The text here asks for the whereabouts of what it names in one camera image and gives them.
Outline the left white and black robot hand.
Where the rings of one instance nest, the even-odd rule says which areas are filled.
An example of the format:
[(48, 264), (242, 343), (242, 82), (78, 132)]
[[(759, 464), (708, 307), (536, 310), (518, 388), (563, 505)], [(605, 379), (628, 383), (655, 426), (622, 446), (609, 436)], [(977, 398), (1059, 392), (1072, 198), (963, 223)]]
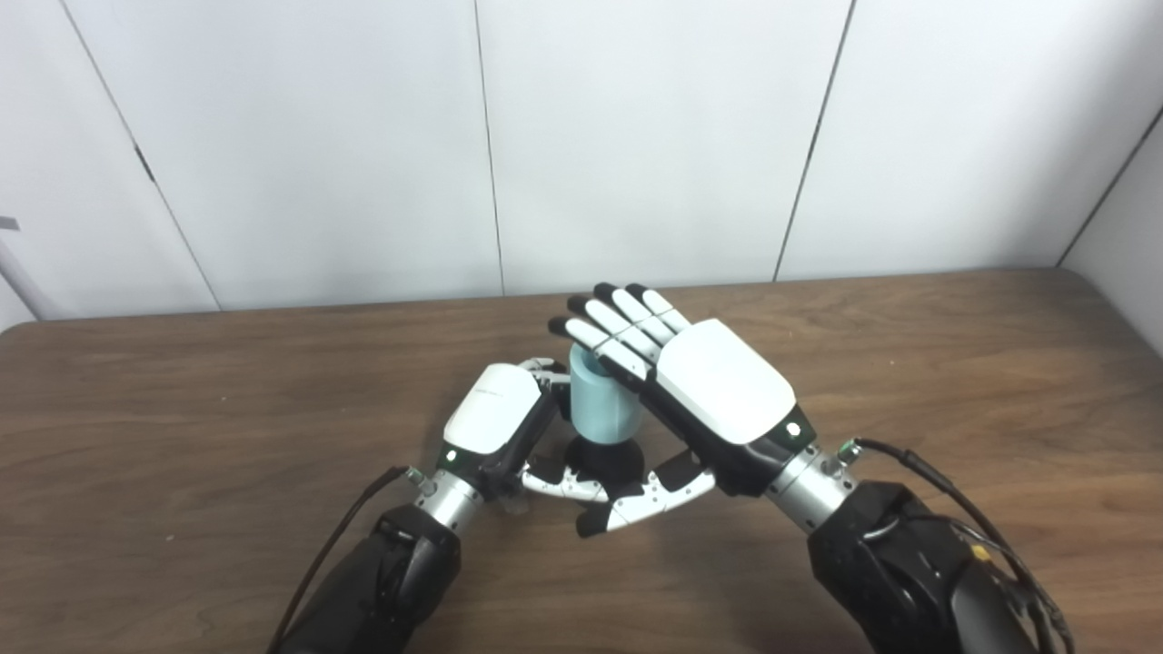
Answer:
[(608, 502), (598, 481), (534, 454), (552, 420), (568, 413), (570, 385), (565, 367), (552, 358), (486, 367), (445, 422), (437, 471), (475, 502), (511, 500), (523, 491)]

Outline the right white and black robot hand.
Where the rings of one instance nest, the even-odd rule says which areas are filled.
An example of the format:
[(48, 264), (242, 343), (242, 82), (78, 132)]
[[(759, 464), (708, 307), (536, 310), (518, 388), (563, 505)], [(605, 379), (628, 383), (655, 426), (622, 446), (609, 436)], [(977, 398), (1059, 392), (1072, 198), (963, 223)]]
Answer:
[(644, 481), (609, 488), (576, 523), (582, 538), (625, 529), (715, 489), (780, 496), (816, 462), (816, 433), (789, 381), (718, 319), (690, 322), (651, 287), (598, 284), (573, 296), (552, 335), (595, 357), (682, 440)]

